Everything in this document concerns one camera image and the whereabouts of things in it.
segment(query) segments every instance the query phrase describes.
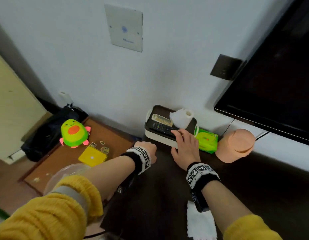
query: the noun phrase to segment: toilet paper roll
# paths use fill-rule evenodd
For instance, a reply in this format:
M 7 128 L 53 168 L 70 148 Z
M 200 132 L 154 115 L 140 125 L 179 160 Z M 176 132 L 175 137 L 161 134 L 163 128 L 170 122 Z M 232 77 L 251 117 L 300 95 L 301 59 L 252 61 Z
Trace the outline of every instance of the toilet paper roll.
M 170 119 L 173 121 L 173 124 L 179 129 L 187 128 L 193 117 L 193 112 L 188 109 L 179 109 L 174 113 L 170 113 Z

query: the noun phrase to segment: dark table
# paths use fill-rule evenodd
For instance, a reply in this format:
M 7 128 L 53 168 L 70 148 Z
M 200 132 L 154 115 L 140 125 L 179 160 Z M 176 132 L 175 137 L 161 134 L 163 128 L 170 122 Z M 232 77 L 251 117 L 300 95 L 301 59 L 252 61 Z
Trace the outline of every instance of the dark table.
M 186 172 L 167 145 L 157 145 L 157 162 L 137 177 L 123 196 L 112 200 L 101 227 L 125 240 L 188 239 Z M 251 153 L 234 163 L 200 152 L 230 189 L 254 214 L 283 239 L 309 239 L 309 173 Z M 217 228 L 218 239 L 222 234 Z

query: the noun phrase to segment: tv screen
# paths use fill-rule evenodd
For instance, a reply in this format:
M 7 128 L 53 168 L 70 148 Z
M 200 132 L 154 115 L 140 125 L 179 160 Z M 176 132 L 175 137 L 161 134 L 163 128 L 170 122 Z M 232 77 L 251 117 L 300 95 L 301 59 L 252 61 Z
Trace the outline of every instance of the tv screen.
M 309 145 L 309 0 L 295 0 L 215 111 Z

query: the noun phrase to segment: trash bag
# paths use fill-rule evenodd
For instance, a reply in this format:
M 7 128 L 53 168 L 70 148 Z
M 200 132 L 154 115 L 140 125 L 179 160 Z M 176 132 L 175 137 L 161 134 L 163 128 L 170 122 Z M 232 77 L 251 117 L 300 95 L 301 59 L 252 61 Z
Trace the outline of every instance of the trash bag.
M 64 107 L 47 119 L 21 146 L 30 161 L 38 162 L 49 153 L 59 142 L 61 125 L 69 119 L 82 122 L 88 114 L 74 107 Z

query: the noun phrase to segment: pink toy foot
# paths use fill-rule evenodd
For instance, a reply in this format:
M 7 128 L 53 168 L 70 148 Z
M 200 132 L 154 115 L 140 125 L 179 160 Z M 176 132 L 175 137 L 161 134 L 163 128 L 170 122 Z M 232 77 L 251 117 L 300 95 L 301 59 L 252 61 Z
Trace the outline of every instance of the pink toy foot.
M 85 128 L 86 128 L 87 132 L 91 132 L 91 127 L 86 126 Z

